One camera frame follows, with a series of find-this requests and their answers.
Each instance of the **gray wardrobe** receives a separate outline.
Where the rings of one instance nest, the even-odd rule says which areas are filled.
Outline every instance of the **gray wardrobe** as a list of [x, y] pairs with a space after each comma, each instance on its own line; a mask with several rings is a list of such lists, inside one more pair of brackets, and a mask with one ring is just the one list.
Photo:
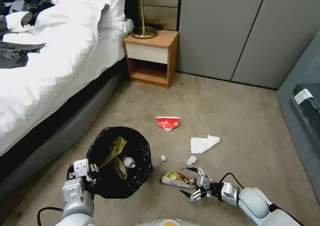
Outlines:
[[279, 88], [320, 29], [320, 0], [181, 0], [178, 70]]

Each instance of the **lamp base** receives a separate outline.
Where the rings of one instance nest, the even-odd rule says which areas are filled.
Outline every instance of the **lamp base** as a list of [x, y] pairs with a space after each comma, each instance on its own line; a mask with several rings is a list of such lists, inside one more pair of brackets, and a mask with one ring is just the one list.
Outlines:
[[157, 36], [158, 31], [152, 27], [146, 27], [146, 33], [142, 33], [142, 27], [139, 28], [134, 28], [131, 31], [131, 36], [134, 38], [139, 38], [139, 39], [147, 39], [147, 38], [153, 38]]

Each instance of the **gray upholstered bed base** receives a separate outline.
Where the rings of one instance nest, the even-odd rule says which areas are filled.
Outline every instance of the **gray upholstered bed base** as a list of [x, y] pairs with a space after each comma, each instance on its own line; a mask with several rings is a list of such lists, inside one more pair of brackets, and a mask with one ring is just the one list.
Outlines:
[[78, 142], [97, 119], [123, 76], [116, 73], [81, 109], [0, 184], [0, 199]]

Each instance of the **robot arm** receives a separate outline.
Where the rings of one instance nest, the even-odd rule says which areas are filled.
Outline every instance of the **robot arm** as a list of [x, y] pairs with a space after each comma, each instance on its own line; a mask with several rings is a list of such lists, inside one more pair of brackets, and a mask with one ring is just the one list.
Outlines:
[[276, 225], [302, 225], [293, 216], [273, 204], [266, 195], [257, 188], [243, 188], [240, 192], [239, 187], [231, 183], [215, 183], [208, 179], [201, 167], [188, 168], [191, 171], [198, 172], [197, 191], [193, 194], [182, 191], [190, 197], [192, 202], [204, 197], [216, 197], [221, 202], [226, 202], [234, 207], [239, 207], [256, 225], [259, 226], [276, 226]]
[[[208, 179], [201, 167], [188, 169], [199, 173], [196, 192], [190, 194], [181, 190], [192, 202], [204, 197], [216, 197], [221, 202], [239, 207], [259, 226], [302, 225], [293, 216], [270, 202], [257, 188], [243, 188], [237, 181], [243, 188], [240, 191], [239, 187], [228, 182], [222, 182], [228, 174], [216, 183], [212, 179]], [[75, 161], [73, 165], [68, 166], [67, 180], [62, 188], [65, 207], [61, 221], [56, 226], [94, 226], [92, 218], [94, 195], [90, 191], [95, 184], [95, 173], [97, 171], [97, 166], [89, 164], [88, 159]], [[182, 224], [182, 221], [180, 224], [175, 223], [176, 225], [192, 225], [190, 223]], [[155, 221], [154, 224], [151, 222], [143, 225], [159, 225], [159, 222]]]
[[89, 164], [88, 159], [75, 161], [68, 166], [67, 180], [62, 188], [65, 206], [61, 221], [56, 226], [94, 226], [94, 195], [90, 189], [95, 184], [96, 172], [97, 166]]

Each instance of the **nightstand drawer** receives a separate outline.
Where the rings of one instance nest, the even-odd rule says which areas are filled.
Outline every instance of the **nightstand drawer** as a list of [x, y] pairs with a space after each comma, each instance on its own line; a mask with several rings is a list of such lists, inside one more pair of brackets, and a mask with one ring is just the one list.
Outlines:
[[128, 58], [140, 59], [156, 63], [168, 63], [168, 49], [126, 43]]

